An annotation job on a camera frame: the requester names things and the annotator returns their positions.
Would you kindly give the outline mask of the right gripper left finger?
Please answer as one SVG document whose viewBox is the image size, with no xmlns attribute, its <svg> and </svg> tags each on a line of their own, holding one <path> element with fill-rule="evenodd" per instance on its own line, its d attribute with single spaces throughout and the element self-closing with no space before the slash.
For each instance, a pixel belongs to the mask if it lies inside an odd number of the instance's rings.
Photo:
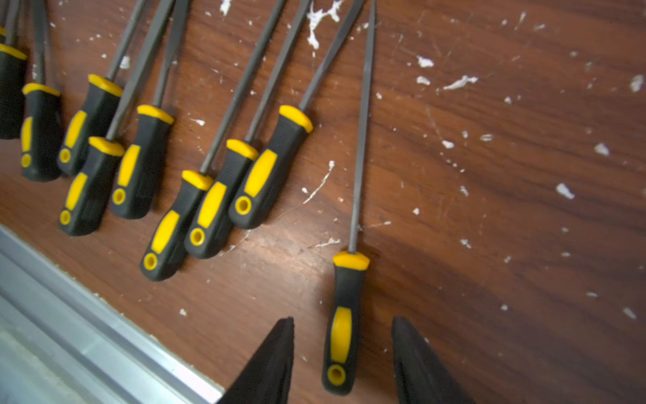
<svg viewBox="0 0 646 404">
<path fill-rule="evenodd" d="M 288 316 L 276 322 L 218 403 L 287 403 L 293 364 L 294 318 Z"/>
</svg>

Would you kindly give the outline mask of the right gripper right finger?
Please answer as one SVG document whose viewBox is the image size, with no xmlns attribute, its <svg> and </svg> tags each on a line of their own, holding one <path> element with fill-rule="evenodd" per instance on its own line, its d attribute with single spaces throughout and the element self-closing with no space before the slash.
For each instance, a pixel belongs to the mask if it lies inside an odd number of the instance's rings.
<svg viewBox="0 0 646 404">
<path fill-rule="evenodd" d="M 472 403 L 429 343 L 404 316 L 391 327 L 395 381 L 400 403 Z"/>
</svg>

